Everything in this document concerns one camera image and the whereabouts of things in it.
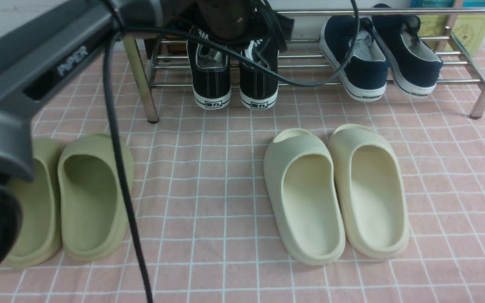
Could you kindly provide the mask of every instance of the cream slide sandal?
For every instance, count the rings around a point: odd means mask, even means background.
[[[409,222],[402,175],[392,146],[362,125],[335,130],[329,150],[345,233],[371,258],[399,255],[408,244]]]
[[[33,182],[12,178],[7,187],[23,213],[20,235],[5,263],[12,268],[35,266],[61,247],[57,163],[61,146],[50,138],[33,139]]]
[[[304,129],[287,129],[265,152],[264,176],[287,251],[308,265],[337,260],[345,231],[325,144]]]
[[[129,187],[131,150],[121,142]],[[108,134],[83,136],[63,151],[58,167],[65,252],[77,261],[102,259],[123,242],[128,218]]]

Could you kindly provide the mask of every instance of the navy blue sneaker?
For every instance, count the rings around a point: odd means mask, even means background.
[[[349,96],[362,102],[375,101],[385,93],[390,64],[375,41],[368,18],[360,20],[353,55],[348,58],[356,25],[352,16],[330,17],[321,30],[321,51],[335,69],[345,59],[349,60],[339,75]]]
[[[389,8],[377,4],[375,8]],[[420,18],[407,15],[372,16],[376,39],[390,60],[394,82],[414,98],[433,92],[443,62],[422,41],[418,32]]]

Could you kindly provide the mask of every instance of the sneaker logo text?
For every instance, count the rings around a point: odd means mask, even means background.
[[[208,109],[216,109],[217,107],[222,107],[221,102],[205,102],[205,107]]]
[[[252,103],[250,105],[253,109],[267,109],[267,104],[266,103]]]

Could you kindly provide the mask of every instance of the hanging cable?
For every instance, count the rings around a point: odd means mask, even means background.
[[[113,102],[112,91],[112,55],[113,47],[119,40],[120,35],[115,35],[106,47],[104,54],[104,67],[102,68],[102,80],[104,82],[104,97],[106,98],[106,112],[108,114],[108,123],[110,134],[112,135],[113,154],[115,156],[115,165],[117,167],[117,176],[119,177],[119,185],[121,193],[123,194],[123,202],[127,209],[128,224],[131,227],[132,242],[136,257],[138,259],[138,266],[143,279],[143,287],[147,297],[147,303],[154,303],[152,299],[152,288],[149,280],[149,273],[147,271],[147,264],[143,257],[143,250],[140,243],[140,235],[138,233],[138,226],[136,223],[136,215],[132,206],[131,192],[127,184],[127,176],[125,173],[125,165],[123,164],[123,154],[121,153],[121,142],[119,138],[119,126],[117,125],[117,116],[115,115],[115,106]]]

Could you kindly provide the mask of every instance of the shoe rack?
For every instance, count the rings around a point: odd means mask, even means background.
[[[475,102],[473,109],[469,115],[471,119],[479,119],[485,112],[485,73],[477,66],[473,58],[464,48],[458,37],[454,35],[452,28],[456,17],[458,15],[476,15],[485,14],[485,8],[462,8],[464,0],[456,0],[454,6],[451,8],[370,8],[360,10],[361,16],[368,15],[447,15],[448,21],[445,26],[442,36],[436,37],[421,37],[425,41],[437,41],[437,55],[443,58],[445,66],[463,66],[466,67],[470,77],[454,78],[454,79],[439,79],[439,85],[477,85],[480,89],[480,96]],[[292,10],[279,11],[279,13],[289,17],[327,17],[334,15],[352,15],[352,10]],[[125,50],[131,64],[133,76],[135,77],[140,97],[143,102],[143,107],[146,111],[147,120],[150,123],[157,123],[159,120],[158,112],[156,110],[154,100],[151,95],[153,88],[184,88],[191,87],[191,82],[158,82],[155,79],[156,71],[158,70],[187,70],[190,66],[186,55],[170,56],[158,54],[158,48],[167,44],[185,44],[185,40],[164,40],[161,38],[146,40],[147,63],[144,64],[142,55],[137,47],[134,37],[127,37],[123,40]],[[291,40],[289,44],[318,44],[319,40]],[[453,50],[444,51],[446,44],[449,44]],[[285,71],[290,69],[331,69],[331,65],[322,62],[319,63],[301,63],[292,64],[286,63],[289,59],[322,59],[323,55],[316,48],[315,53],[309,54],[293,54],[282,53],[279,56],[279,70]],[[329,82],[326,85],[342,85],[337,80]]]

